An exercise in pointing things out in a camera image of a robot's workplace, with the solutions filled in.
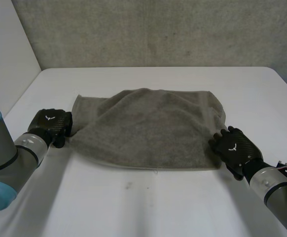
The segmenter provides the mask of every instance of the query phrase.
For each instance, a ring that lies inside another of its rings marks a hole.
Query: wall
[[[10,0],[0,0],[0,111],[5,116],[40,72]]]
[[[42,69],[266,66],[287,82],[287,0],[12,0]]]

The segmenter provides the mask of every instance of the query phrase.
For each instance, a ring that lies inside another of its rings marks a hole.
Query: gray concrete wall
[[[287,82],[287,0],[12,0],[42,69],[266,66]]]

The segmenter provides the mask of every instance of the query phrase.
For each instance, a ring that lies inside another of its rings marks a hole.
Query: carbon fiber hand
[[[243,179],[243,166],[252,159],[262,159],[261,151],[237,128],[228,127],[221,130],[221,135],[214,134],[209,140],[211,149],[226,163],[235,179]]]

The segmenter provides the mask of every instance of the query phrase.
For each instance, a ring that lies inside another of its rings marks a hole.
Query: finger
[[[224,134],[226,134],[227,133],[227,130],[226,129],[222,129],[222,130],[220,130],[220,133],[222,134],[222,136],[224,135]]]
[[[215,133],[215,134],[214,134],[214,139],[215,139],[216,141],[218,141],[220,138],[221,138],[221,136],[220,136],[218,133]]]
[[[230,132],[232,132],[232,131],[234,130],[234,127],[233,127],[233,126],[229,126],[229,127],[228,127],[228,130],[229,130]]]

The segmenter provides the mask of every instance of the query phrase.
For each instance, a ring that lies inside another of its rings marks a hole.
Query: logo on hand
[[[228,149],[228,150],[230,150],[230,151],[237,151],[237,143],[234,144],[234,148]]]
[[[46,118],[48,121],[50,121],[50,120],[54,119],[55,117],[49,118],[49,117],[47,117],[47,115],[45,115],[45,118]]]

